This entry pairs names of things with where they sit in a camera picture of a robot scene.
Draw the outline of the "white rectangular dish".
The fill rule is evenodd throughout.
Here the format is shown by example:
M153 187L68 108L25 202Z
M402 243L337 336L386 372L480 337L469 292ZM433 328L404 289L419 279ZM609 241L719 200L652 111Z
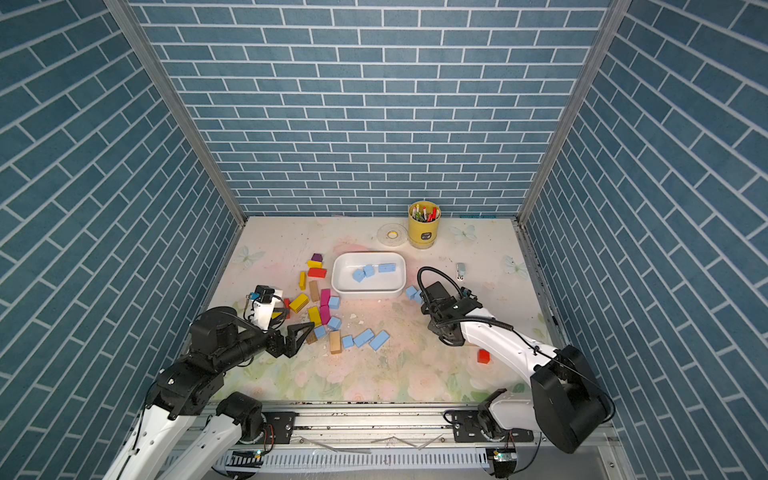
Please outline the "white rectangular dish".
M395 298L406 286L406 262L396 252L341 254L332 268L332 289L345 300Z

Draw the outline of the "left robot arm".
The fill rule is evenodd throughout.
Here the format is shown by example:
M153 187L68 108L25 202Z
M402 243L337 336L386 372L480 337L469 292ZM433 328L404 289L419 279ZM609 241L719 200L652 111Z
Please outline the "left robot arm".
M239 442L255 444L264 455L277 434L260 401L235 392L221 401L197 439L178 459L165 461L177 442L224 385L225 374L261 352L275 358L296 355L314 331L312 322L290 325L285 333L245 321L231 307L200 314L190 328L186 355L164 369L148 389L143 410L126 444L109 467L108 479L201 479Z

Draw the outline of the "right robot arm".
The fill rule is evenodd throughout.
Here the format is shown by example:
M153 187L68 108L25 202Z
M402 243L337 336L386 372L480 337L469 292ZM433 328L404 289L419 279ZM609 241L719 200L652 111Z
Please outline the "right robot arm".
M526 378L530 398L499 389L478 406L477 422L486 437L500 440L511 430L538 431L565 453L574 452L615 415L615 404L598 384L589 362L572 345L537 341L496 319L466 288L451 295L439 282L420 287L428 329L447 346L467 343Z

